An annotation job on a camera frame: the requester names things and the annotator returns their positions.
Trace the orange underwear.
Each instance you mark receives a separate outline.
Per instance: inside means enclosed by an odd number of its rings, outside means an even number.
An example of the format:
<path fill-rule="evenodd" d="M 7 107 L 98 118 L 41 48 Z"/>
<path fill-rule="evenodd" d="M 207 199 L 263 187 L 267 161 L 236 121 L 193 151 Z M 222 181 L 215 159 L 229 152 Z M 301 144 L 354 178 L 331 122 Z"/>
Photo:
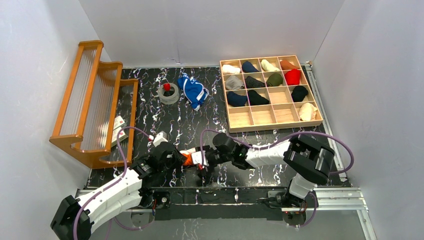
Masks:
<path fill-rule="evenodd" d="M 197 152 L 196 148 L 190 148 L 190 149 L 186 149 L 186 150 L 180 150 L 179 151 L 186 159 L 183 162 L 183 166 L 188 167 L 188 166 L 195 166 L 199 164 L 198 159 L 195 157 L 193 159 L 192 154 Z"/>

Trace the blue underwear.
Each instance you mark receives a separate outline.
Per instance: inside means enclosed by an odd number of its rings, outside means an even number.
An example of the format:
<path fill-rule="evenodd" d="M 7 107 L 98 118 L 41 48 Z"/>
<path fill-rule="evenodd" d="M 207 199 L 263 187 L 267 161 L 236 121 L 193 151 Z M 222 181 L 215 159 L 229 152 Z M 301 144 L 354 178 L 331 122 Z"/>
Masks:
<path fill-rule="evenodd" d="M 187 73 L 183 73 L 177 83 L 193 110 L 198 111 L 209 96 L 209 90 L 194 77 L 189 77 Z"/>

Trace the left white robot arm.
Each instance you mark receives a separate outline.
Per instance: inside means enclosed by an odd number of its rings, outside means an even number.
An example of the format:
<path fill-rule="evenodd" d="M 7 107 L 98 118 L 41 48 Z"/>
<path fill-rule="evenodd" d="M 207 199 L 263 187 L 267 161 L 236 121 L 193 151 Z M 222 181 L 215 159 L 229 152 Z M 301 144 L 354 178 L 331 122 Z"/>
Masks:
<path fill-rule="evenodd" d="M 157 180 L 168 169 L 182 166 L 191 158 L 190 154 L 187 150 L 177 150 L 169 142 L 161 142 L 105 185 L 77 198 L 65 197 L 50 228 L 61 240 L 88 240 L 106 221 L 141 204 L 148 191 L 143 181 Z"/>

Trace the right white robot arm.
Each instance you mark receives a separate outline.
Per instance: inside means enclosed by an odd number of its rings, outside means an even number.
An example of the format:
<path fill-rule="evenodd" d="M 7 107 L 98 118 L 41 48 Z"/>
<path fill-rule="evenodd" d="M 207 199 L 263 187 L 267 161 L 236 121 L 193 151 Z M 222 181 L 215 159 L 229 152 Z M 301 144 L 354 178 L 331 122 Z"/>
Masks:
<path fill-rule="evenodd" d="M 208 167 L 230 162 L 239 169 L 255 169 L 271 165 L 287 165 L 296 174 L 282 196 L 285 201 L 300 201 L 318 185 L 328 182 L 335 152 L 319 141 L 296 132 L 268 145 L 242 143 L 225 133 L 214 136 L 213 147 L 200 146 L 189 154 L 188 165 L 199 167 L 201 174 Z"/>

